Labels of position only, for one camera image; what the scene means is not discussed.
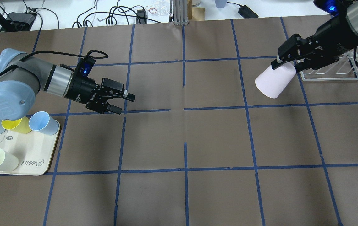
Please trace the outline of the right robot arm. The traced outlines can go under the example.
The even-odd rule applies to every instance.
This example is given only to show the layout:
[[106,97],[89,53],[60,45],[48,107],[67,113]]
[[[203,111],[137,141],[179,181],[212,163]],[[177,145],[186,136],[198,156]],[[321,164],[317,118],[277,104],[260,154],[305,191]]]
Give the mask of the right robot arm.
[[296,72],[318,70],[339,60],[340,55],[358,47],[358,0],[315,0],[314,5],[331,14],[330,20],[307,38],[293,34],[278,48],[273,70],[294,60]]

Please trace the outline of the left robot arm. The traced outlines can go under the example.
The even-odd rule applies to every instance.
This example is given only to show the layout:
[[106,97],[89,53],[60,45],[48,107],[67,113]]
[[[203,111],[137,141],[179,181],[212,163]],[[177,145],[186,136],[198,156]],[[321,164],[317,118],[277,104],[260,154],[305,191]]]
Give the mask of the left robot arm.
[[0,55],[0,120],[19,120],[26,116],[41,91],[84,104],[87,109],[99,114],[121,114],[122,109],[108,101],[122,98],[134,102],[135,96],[125,89],[123,83],[103,78],[97,84],[89,78],[97,60],[96,56],[91,56],[92,53],[100,53],[100,59],[108,58],[107,53],[90,50],[86,55],[77,55],[77,66],[72,69],[35,57],[37,54],[73,56],[72,53],[3,50]]

